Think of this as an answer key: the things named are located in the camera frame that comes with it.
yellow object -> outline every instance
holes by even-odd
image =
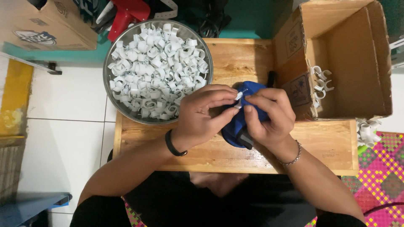
[[[0,110],[0,137],[25,133],[33,71],[34,67],[10,59]]]

blue fabric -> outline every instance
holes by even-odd
[[[245,89],[247,89],[246,91],[243,92],[243,97],[240,99],[241,100],[241,105],[242,108],[240,109],[240,111],[233,117],[233,119],[231,120],[230,123],[228,123],[226,126],[223,127],[223,129],[221,130],[222,136],[224,138],[224,140],[226,142],[228,142],[229,144],[235,146],[235,147],[240,147],[240,148],[245,148],[244,145],[240,144],[237,141],[237,134],[238,132],[246,126],[246,121],[244,118],[244,110],[243,110],[243,106],[244,105],[252,105],[251,103],[247,102],[244,99],[245,95],[252,95],[254,93],[256,93],[259,89],[262,88],[266,88],[265,85],[259,84],[259,83],[255,83],[252,81],[245,81],[243,82],[243,84],[237,89],[239,92],[240,91],[244,91]],[[238,102],[236,102],[233,105],[225,105],[224,108],[228,109],[231,108],[233,106],[235,106]],[[253,107],[255,107],[255,109],[258,112],[258,118],[259,120],[262,121],[266,121],[268,120],[268,115],[265,111],[261,110],[260,108],[258,108],[255,105],[252,105]]]

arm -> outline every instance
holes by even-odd
[[[171,133],[174,147],[183,152],[207,142],[238,112],[229,108],[211,118],[209,109],[233,104],[237,90],[227,85],[207,85],[181,100],[178,127]],[[97,170],[86,183],[78,205],[93,195],[122,196],[141,184],[157,168],[174,155],[168,150],[164,136],[127,151]]]
[[[248,132],[281,162],[293,161],[299,147],[289,132],[293,129],[295,114],[284,90],[267,88],[246,97],[268,113],[271,121],[260,122],[255,108],[245,106]],[[348,214],[364,222],[364,216],[354,196],[333,172],[302,148],[297,162],[285,166],[295,188],[319,210]]]

steel bowl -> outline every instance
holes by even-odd
[[[198,45],[196,48],[202,49],[205,51],[205,62],[209,65],[209,73],[206,75],[206,80],[208,81],[208,84],[212,83],[212,77],[213,77],[213,61],[212,61],[212,56],[209,52],[209,49],[206,45],[206,43],[203,41],[203,39],[190,27],[176,22],[172,20],[167,20],[167,19],[153,19],[153,20],[148,20],[144,21],[141,23],[138,23],[130,28],[128,28],[126,31],[124,31],[112,44],[111,47],[109,48],[107,52],[107,56],[105,57],[104,61],[104,66],[103,66],[103,77],[104,77],[104,86],[105,90],[107,91],[107,95],[109,99],[111,100],[112,104],[121,112],[123,115],[126,117],[142,123],[142,124],[149,124],[149,125],[162,125],[162,124],[169,124],[176,122],[178,120],[178,117],[171,118],[169,120],[161,120],[161,119],[156,119],[156,118],[142,118],[140,115],[140,111],[138,112],[133,112],[129,108],[127,108],[123,103],[121,103],[119,100],[114,99],[112,96],[112,90],[109,88],[109,81],[110,76],[112,79],[114,79],[116,76],[114,76],[111,72],[111,70],[107,67],[110,63],[116,62],[116,60],[113,60],[111,57],[111,53],[115,50],[116,48],[116,42],[117,41],[123,41],[124,45],[128,45],[129,42],[133,41],[133,35],[134,34],[140,34],[140,25],[144,24],[146,28],[152,28],[152,25],[154,25],[156,28],[160,27],[163,28],[163,24],[165,23],[171,23],[171,27],[178,28],[177,36],[181,37],[182,39],[187,39],[191,38],[193,40],[198,41]]]

wood grain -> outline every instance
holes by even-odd
[[[265,84],[272,70],[270,40],[204,39],[213,58],[213,84],[233,86],[246,80]],[[114,157],[165,134],[176,123],[150,126],[117,113]],[[292,136],[335,174],[356,175],[358,155],[355,121],[298,122]],[[184,157],[169,160],[160,170],[202,172],[282,173],[274,157],[268,160],[252,150],[236,148],[217,134],[189,150]]]

